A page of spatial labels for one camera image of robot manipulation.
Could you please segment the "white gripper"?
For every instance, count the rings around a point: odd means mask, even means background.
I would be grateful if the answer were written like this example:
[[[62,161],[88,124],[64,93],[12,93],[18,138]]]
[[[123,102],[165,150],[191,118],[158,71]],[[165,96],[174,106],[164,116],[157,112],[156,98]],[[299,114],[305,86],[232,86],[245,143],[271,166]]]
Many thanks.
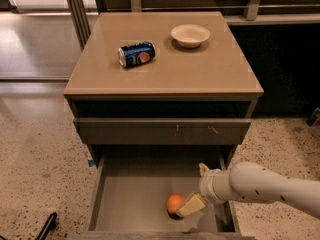
[[[215,176],[221,172],[220,169],[209,170],[209,167],[204,163],[199,163],[199,180],[200,193],[192,192],[186,200],[177,208],[175,214],[178,217],[185,218],[195,212],[200,211],[209,203],[224,203],[216,194],[213,183]]]

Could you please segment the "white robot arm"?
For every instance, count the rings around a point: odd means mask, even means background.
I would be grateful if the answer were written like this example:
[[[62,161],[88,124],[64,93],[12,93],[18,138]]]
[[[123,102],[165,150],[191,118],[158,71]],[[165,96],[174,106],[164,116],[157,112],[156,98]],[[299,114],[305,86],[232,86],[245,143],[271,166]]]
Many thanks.
[[[209,169],[200,163],[199,192],[191,193],[175,214],[187,217],[209,203],[282,202],[320,218],[320,182],[283,176],[253,162],[241,162],[231,169]]]

